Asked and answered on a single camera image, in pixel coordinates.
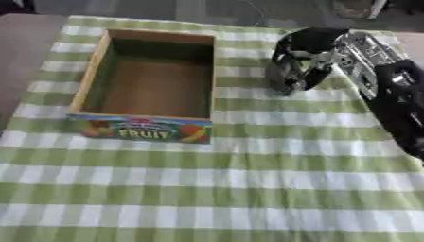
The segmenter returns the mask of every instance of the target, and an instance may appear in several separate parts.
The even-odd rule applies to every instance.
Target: chair leg
[[[34,3],[34,0],[22,0],[22,3],[24,4],[24,7],[26,9],[29,9],[32,12],[35,12],[35,3]]]

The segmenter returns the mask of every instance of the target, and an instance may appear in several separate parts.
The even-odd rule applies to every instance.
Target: wooden table
[[[66,18],[29,14],[0,17],[0,132],[36,76]]]

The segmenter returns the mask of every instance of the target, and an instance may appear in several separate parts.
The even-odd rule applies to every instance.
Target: colorful label
[[[113,116],[98,119],[98,116],[89,115],[73,117],[83,118],[82,134],[94,138],[209,144],[212,130],[211,122],[207,121]]]

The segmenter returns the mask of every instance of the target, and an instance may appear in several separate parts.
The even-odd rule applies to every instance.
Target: checkered tablecloth
[[[105,27],[218,38],[212,145],[72,130],[68,105]],[[0,141],[0,241],[423,241],[420,162],[340,70],[292,97],[266,87],[263,67],[283,34],[70,18]]]

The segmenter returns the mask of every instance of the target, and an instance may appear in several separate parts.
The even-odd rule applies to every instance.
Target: open box
[[[86,136],[210,143],[213,36],[108,29],[71,104]]]

